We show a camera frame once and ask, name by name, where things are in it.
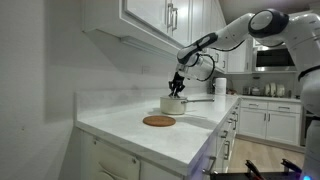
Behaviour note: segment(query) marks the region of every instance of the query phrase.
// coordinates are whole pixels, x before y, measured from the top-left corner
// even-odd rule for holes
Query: robotic arm
[[[199,53],[202,49],[232,50],[249,36],[269,47],[286,44],[299,73],[301,102],[305,109],[320,116],[320,17],[313,13],[296,17],[289,17],[273,9],[257,14],[248,13],[225,28],[181,49],[177,54],[179,63],[174,79],[169,82],[172,91],[170,96],[179,97],[178,93],[185,87],[185,77],[197,79],[188,73],[188,68],[202,65],[203,59]],[[312,138],[307,138],[301,180],[307,175],[312,177],[311,179],[320,179],[320,123],[313,123],[310,129],[312,133],[308,132],[308,137],[311,134]]]

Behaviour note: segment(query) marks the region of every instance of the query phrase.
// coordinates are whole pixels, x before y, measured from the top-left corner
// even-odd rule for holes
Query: wooden cutting board
[[[148,116],[143,119],[143,123],[149,126],[166,127],[174,125],[176,120],[168,116]]]

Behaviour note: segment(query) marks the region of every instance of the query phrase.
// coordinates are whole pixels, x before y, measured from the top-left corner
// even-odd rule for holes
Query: white pot
[[[160,109],[164,114],[181,115],[186,112],[189,102],[214,102],[213,99],[200,99],[189,101],[186,97],[172,98],[169,96],[160,97]]]

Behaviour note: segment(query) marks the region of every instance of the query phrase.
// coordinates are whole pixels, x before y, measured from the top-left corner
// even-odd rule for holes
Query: kitchen counter
[[[231,95],[191,96],[188,99],[209,98],[214,98],[215,102],[188,103],[184,115],[170,115],[176,119],[176,124],[169,127],[152,127],[142,122],[147,116],[163,115],[160,112],[160,100],[140,103],[123,110],[118,108],[116,112],[87,112],[89,116],[83,116],[82,113],[77,116],[75,125],[133,155],[187,176],[190,167],[193,167],[205,151],[209,136],[221,126],[221,122],[239,99],[238,96]]]
[[[239,95],[239,97],[242,99],[301,103],[300,99],[294,99],[294,98],[278,98],[278,97],[248,96],[248,95]]]

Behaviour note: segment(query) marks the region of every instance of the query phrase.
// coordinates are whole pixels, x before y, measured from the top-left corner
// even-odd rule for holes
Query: black cable
[[[217,49],[217,48],[211,48],[211,49],[214,49],[214,50],[217,50],[217,51],[222,51],[222,52],[229,52],[229,51],[233,51],[235,49],[237,49],[239,46],[241,46],[241,44],[244,42],[244,40],[239,43],[238,45],[236,45],[235,47],[233,47],[232,49],[228,49],[228,50],[225,50],[225,49]]]
[[[212,60],[212,70],[211,70],[211,72],[210,72],[210,75],[207,77],[207,78],[205,78],[205,79],[198,79],[197,78],[197,80],[198,81],[200,81],[200,82],[205,82],[205,81],[207,81],[211,76],[212,76],[212,74],[213,74],[213,72],[214,72],[214,69],[216,68],[216,65],[215,65],[215,62],[214,62],[214,59],[212,58],[212,56],[210,56],[209,54],[199,54],[199,56],[207,56],[207,57],[209,57],[211,60]]]

